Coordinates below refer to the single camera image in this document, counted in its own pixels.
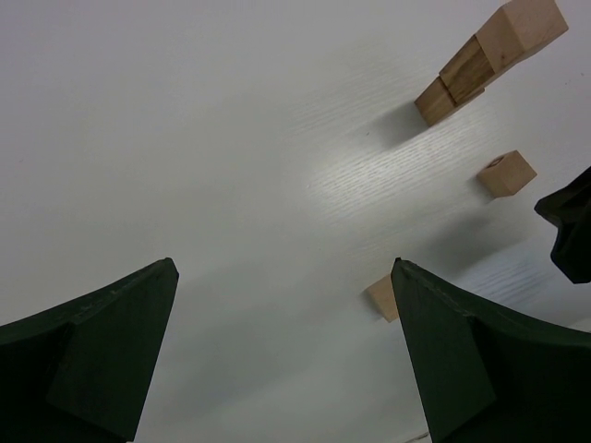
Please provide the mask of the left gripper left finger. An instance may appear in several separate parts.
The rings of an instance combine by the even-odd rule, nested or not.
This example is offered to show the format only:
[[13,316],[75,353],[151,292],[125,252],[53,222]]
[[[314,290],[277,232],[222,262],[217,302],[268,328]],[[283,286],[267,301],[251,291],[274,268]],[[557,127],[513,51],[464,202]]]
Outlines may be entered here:
[[2,441],[133,441],[178,280],[167,257],[2,326]]

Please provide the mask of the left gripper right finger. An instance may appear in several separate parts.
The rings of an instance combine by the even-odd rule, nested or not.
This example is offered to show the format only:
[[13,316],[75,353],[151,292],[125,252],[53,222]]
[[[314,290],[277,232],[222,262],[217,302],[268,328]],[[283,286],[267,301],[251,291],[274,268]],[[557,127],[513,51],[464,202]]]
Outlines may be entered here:
[[587,442],[590,335],[396,259],[392,285],[434,442]]

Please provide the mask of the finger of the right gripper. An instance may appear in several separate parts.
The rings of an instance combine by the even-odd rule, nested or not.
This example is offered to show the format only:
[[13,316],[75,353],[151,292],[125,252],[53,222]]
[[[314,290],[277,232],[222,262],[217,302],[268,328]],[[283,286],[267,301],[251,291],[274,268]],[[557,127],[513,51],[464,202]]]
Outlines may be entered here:
[[590,168],[540,199],[535,212],[557,228],[553,264],[573,283],[590,283]]

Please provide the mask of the light wood cube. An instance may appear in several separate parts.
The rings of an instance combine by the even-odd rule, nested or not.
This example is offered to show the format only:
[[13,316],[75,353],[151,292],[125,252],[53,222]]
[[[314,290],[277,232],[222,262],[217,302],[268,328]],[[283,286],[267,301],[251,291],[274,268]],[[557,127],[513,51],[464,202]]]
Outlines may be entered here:
[[381,316],[389,323],[399,318],[399,312],[392,286],[392,277],[386,275],[380,280],[371,284],[367,289],[373,305]]
[[427,126],[433,127],[464,108],[484,92],[484,89],[477,90],[467,99],[456,102],[443,80],[436,77],[416,98],[415,106]]
[[496,75],[550,45],[569,29],[554,0],[512,0],[476,32]]
[[537,172],[518,150],[494,159],[476,179],[494,198],[511,197],[537,177]]

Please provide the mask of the dark long wood block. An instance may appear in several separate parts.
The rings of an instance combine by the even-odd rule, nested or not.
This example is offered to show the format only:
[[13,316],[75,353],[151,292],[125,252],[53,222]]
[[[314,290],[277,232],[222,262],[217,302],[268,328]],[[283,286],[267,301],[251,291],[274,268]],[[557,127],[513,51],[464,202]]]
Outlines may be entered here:
[[482,91],[495,76],[476,35],[473,35],[440,71],[439,77],[457,104]]

